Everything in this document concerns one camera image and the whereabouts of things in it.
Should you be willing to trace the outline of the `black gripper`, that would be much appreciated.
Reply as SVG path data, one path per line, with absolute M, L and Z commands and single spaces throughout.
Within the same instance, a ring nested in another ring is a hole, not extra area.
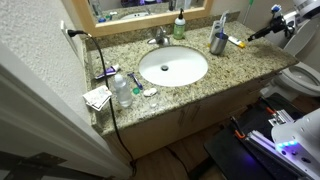
M 259 39 L 261 37 L 264 37 L 270 31 L 272 30 L 274 33 L 278 33 L 279 31 L 284 31 L 286 38 L 291 38 L 294 34 L 295 28 L 294 28 L 294 22 L 290 21 L 287 22 L 282 15 L 281 12 L 282 8 L 280 5 L 275 4 L 271 7 L 271 13 L 272 13 L 272 20 L 270 21 L 270 27 L 265 27 L 255 34 L 251 35 L 248 38 L 248 41 L 252 41 L 255 39 Z

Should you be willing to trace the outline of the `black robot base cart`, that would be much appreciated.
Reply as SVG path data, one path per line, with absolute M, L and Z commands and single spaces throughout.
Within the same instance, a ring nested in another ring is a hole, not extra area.
M 270 120 L 280 110 L 295 120 L 308 114 L 274 94 L 262 99 L 237 120 L 246 135 L 244 139 L 236 137 L 233 124 L 204 144 L 227 180 L 310 180 L 271 149 Z

